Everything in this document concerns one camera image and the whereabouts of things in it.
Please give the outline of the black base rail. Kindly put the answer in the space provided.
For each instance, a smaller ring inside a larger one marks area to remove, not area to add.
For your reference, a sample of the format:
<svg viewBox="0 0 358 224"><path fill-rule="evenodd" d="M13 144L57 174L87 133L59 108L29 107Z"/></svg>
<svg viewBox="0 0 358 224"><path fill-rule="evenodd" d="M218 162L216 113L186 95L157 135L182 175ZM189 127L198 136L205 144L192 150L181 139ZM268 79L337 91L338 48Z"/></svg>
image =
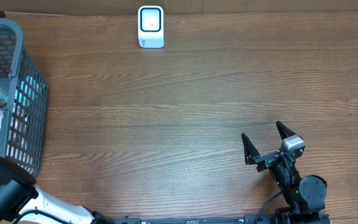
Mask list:
<svg viewBox="0 0 358 224"><path fill-rule="evenodd" d="M248 214L243 217L215 217L215 218L168 218L168 219L140 219L140 218L112 218L115 224L254 224L256 214ZM279 223L312 223L331 224L328 215L307 216L306 218L283 219L274 214L260 215L257 224L279 224Z"/></svg>

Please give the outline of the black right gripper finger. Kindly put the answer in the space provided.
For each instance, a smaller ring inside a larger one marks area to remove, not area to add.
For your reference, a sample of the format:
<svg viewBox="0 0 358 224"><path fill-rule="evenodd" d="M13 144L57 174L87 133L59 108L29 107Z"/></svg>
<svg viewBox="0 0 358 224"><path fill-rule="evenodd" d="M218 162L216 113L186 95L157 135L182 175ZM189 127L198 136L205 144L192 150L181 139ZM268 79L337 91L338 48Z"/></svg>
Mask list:
<svg viewBox="0 0 358 224"><path fill-rule="evenodd" d="M286 127L281 121L276 122L276 127L282 140L296 135L294 131Z"/></svg>
<svg viewBox="0 0 358 224"><path fill-rule="evenodd" d="M245 133L241 134L241 138L244 146L245 163L247 165L254 165L256 163L255 160L260 157L260 153Z"/></svg>

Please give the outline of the white barcode scanner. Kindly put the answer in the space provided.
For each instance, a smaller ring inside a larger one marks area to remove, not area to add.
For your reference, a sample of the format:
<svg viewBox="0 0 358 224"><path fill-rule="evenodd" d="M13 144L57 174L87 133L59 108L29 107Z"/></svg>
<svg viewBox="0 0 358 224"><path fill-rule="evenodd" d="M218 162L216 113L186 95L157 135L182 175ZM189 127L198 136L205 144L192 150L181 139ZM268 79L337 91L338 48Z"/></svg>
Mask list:
<svg viewBox="0 0 358 224"><path fill-rule="evenodd" d="M164 47L164 11L160 6L144 5L137 13L139 45L145 49Z"/></svg>

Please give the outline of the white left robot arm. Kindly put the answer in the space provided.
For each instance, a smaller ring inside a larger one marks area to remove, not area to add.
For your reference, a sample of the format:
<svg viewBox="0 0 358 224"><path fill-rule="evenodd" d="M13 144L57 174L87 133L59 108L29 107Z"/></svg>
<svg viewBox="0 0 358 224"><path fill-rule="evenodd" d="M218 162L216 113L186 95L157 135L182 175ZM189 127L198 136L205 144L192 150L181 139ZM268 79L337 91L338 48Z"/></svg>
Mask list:
<svg viewBox="0 0 358 224"><path fill-rule="evenodd" d="M10 102L0 109L0 221L19 223L112 223L86 207L68 204L37 186L45 109Z"/></svg>

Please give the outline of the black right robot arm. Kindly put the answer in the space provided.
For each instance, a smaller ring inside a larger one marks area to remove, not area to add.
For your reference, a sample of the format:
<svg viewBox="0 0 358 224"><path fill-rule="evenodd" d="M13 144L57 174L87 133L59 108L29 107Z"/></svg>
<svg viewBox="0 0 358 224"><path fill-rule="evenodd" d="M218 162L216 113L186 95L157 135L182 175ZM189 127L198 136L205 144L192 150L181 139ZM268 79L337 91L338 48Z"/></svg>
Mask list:
<svg viewBox="0 0 358 224"><path fill-rule="evenodd" d="M327 182L318 175L301 177L295 167L296 160L305 150L304 139L280 121L276 122L276 127L282 143L275 152L264 156L245 133L241 134L245 163L255 165L258 172L268 170L279 188L279 192L265 202L257 214L245 215L244 222L330 223L329 216L321 213L326 207ZM265 208L279 196L284 198L287 206L276 209L273 214L263 215Z"/></svg>

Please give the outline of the grey plastic mesh basket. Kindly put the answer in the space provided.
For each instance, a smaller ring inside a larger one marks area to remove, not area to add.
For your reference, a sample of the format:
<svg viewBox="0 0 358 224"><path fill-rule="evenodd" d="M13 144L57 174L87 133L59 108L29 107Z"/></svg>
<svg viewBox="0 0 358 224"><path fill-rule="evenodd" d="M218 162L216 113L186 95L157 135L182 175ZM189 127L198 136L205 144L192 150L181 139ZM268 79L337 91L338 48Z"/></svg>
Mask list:
<svg viewBox="0 0 358 224"><path fill-rule="evenodd" d="M0 19L0 88L7 94L1 108L0 156L38 176L49 88L24 47L22 29L9 19Z"/></svg>

